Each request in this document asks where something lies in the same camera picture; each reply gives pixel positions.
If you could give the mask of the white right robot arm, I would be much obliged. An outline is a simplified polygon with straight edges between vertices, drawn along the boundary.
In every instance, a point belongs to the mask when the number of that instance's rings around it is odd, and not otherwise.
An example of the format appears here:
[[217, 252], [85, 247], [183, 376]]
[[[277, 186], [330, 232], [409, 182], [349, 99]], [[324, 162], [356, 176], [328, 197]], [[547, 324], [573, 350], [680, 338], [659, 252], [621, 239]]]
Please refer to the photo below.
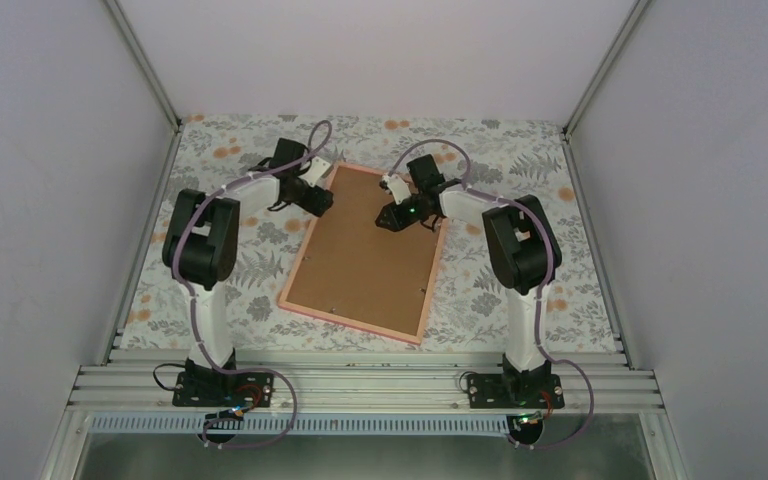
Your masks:
[[447, 180], [429, 155], [408, 163], [410, 181], [389, 173], [379, 186], [393, 201], [382, 207], [377, 227], [402, 231], [426, 220], [454, 219], [481, 229], [496, 280], [507, 289], [508, 342], [503, 354], [504, 399], [525, 407], [550, 375], [538, 326], [544, 313], [543, 289], [555, 280], [562, 253], [541, 201], [497, 197]]

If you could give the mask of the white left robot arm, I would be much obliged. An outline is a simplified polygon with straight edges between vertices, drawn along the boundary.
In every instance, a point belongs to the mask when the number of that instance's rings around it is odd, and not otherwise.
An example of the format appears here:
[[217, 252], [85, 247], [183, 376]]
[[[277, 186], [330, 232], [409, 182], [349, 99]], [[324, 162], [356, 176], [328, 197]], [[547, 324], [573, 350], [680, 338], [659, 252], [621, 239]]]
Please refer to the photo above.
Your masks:
[[261, 210], [296, 205], [316, 217], [333, 205], [324, 179], [333, 164], [316, 148], [281, 138], [272, 156], [208, 194], [181, 190], [162, 249], [162, 261], [187, 297], [194, 345], [187, 361], [206, 369], [199, 392], [215, 405], [238, 391], [234, 346], [228, 333], [225, 283], [238, 258], [240, 221]]

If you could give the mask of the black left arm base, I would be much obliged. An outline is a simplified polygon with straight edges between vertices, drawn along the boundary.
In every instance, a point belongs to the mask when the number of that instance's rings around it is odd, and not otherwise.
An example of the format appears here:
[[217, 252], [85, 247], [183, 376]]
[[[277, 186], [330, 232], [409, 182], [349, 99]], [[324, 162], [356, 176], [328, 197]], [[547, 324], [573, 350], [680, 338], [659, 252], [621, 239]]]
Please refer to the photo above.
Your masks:
[[226, 375], [186, 360], [172, 391], [176, 407], [269, 407], [275, 376], [267, 372]]

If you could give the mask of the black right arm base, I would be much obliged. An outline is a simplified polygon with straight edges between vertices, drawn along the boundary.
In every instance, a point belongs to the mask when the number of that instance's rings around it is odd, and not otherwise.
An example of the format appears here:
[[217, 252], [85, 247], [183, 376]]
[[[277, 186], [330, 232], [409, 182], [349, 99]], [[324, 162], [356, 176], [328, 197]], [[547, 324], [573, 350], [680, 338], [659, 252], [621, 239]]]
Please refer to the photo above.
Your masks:
[[504, 361], [500, 373], [464, 372], [462, 390], [472, 409], [562, 409], [565, 407], [560, 377], [552, 363], [516, 371]]

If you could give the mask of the aluminium rail base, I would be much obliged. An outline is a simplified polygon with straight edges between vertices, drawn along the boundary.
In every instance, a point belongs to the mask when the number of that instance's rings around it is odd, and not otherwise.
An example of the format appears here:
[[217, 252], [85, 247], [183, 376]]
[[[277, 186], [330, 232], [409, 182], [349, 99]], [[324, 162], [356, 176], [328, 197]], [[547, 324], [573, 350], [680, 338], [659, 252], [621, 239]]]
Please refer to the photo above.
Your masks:
[[[74, 479], [87, 439], [95, 432], [183, 433], [204, 409], [176, 408], [156, 385], [173, 373], [182, 349], [111, 350], [99, 365], [79, 369], [42, 475]], [[497, 353], [240, 351], [242, 365], [276, 370], [270, 406], [250, 423], [267, 434], [490, 434], [502, 435], [510, 411], [471, 406], [470, 373], [495, 373]], [[653, 475], [683, 479], [665, 404], [653, 372], [632, 368], [620, 353], [576, 354], [556, 365], [563, 404], [553, 415], [628, 414], [638, 419]]]

